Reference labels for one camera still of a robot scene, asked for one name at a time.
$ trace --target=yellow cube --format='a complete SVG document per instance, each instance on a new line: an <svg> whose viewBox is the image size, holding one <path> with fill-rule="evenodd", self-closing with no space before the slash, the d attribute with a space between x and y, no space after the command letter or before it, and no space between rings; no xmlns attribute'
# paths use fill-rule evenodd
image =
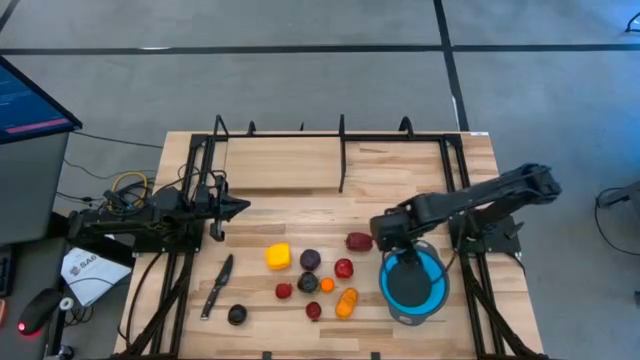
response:
<svg viewBox="0 0 640 360"><path fill-rule="evenodd" d="M287 243L269 246L264 255L267 259L267 266L271 270L286 269L291 265L291 250Z"/></svg>

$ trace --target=gray floor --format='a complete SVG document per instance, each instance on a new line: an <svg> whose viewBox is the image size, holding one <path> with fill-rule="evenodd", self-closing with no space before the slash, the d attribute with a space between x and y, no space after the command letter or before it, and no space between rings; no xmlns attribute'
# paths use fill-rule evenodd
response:
<svg viewBox="0 0 640 360"><path fill-rule="evenodd" d="M8 3L0 0L0 6ZM623 34L631 0L445 0L454 45L638 43ZM21 0L0 48L438 44L431 1ZM442 54L10 56L96 135L161 144L170 130L455 130ZM530 294L547 353L635 359L640 259L597 233L593 198L640 180L640 52L456 53L469 125L492 135L498 165L549 164L564 188L553 205L518 213ZM107 175L153 169L159 151L71 136L67 159ZM109 186L65 167L60 191ZM59 200L62 208L76 204ZM626 204L602 212L620 247L640 252ZM65 331L80 358L112 350L126 287L95 319Z"/></svg>

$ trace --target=monitor screen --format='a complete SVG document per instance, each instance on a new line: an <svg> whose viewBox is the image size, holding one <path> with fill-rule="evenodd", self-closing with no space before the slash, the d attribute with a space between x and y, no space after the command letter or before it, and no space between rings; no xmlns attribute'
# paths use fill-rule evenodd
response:
<svg viewBox="0 0 640 360"><path fill-rule="evenodd" d="M0 57L0 144L81 127L75 116Z"/></svg>

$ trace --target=wooden board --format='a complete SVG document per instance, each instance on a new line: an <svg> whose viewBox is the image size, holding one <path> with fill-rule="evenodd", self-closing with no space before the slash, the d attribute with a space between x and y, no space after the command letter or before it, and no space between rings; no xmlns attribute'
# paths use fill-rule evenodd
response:
<svg viewBox="0 0 640 360"><path fill-rule="evenodd" d="M338 189L340 139L230 139L226 171L234 189Z"/></svg>
<svg viewBox="0 0 640 360"><path fill-rule="evenodd" d="M185 146L185 139L184 133L168 135L158 178L175 174L175 167L184 161L184 157L174 159L178 156L175 151L178 146ZM463 144L472 183L497 175L488 136L463 134ZM190 283L181 358L255 359L263 351L272 351L276 359L369 358L371 352L381 352L383 358L475 358L457 262L449 273L451 291L445 306L424 324L407 327L391 319L380 294L377 278L380 253L375 249L365 254L349 253L343 243L348 232L368 232L369 219L385 208L419 192L446 191L437 144L349 142L346 155L347 177L342 194L319 189L237 190L231 181L233 194L250 200L252 205L224 226L225 242L215 242L208 236L203 239ZM226 167L230 165L227 156ZM446 226L439 226L424 239L438 249L444 262L450 259L452 250ZM264 262L264 249L281 241L291 244L294 264L286 270L270 271ZM333 265L341 257L354 262L354 277L336 281L337 289L330 294L306 295L295 290L290 299L276 299L276 284L295 285L302 273L298 258L306 248L314 248L322 256L322 264L315 271L318 277L332 276ZM210 320L200 321L206 296L229 254L235 257L229 284L218 297ZM123 327L133 291L152 257L146 254L136 263ZM157 309L163 261L156 264L142 287L133 334L142 330ZM506 256L494 254L488 257L488 262L503 316L528 346L542 351L522 270ZM353 317L344 321L336 319L334 306L346 287L355 287L360 300ZM310 301L319 302L323 309L322 319L317 323L310 322L304 313ZM247 322L238 327L226 320L229 308L236 303L249 310ZM481 313L487 351L492 351L488 321L482 310ZM170 314L165 326L164 351L168 350L172 324ZM123 347L124 342L119 340L116 351Z"/></svg>

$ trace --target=yellow cable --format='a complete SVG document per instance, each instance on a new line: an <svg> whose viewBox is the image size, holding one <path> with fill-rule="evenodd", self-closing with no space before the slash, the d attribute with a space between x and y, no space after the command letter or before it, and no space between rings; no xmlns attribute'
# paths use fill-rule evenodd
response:
<svg viewBox="0 0 640 360"><path fill-rule="evenodd" d="M147 176L145 174L141 173L141 172L129 171L129 172L126 172L126 173L118 176L116 181L113 182L113 186L111 186L111 191L115 193L117 191L117 189L118 189L118 185L120 184L120 181L122 181L124 178L130 177L130 176L138 176L138 177L142 178L142 181L144 182L144 188L143 188L143 191L142 191L142 196L140 196L141 199L138 199L138 200L136 200L134 202L134 205L136 205L136 206L143 206L144 205L144 200L142 200L142 199L144 199L145 196L147 195L149 182L148 182Z"/></svg>

